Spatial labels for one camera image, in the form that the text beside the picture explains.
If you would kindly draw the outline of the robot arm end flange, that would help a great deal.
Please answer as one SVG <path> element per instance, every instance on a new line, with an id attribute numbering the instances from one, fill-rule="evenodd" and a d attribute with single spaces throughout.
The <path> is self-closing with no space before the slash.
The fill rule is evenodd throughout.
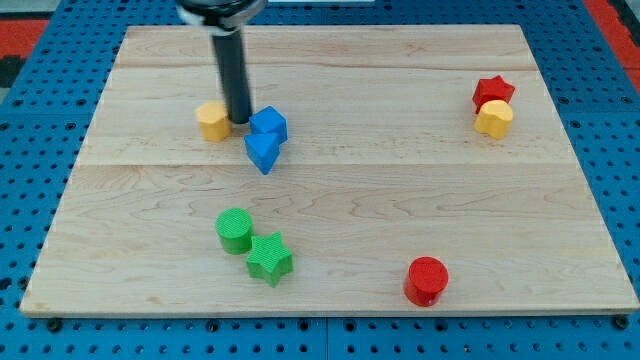
<path id="1" fill-rule="evenodd" d="M 227 35 L 256 17 L 267 0 L 177 0 L 179 17 L 188 25 L 213 35 Z"/>

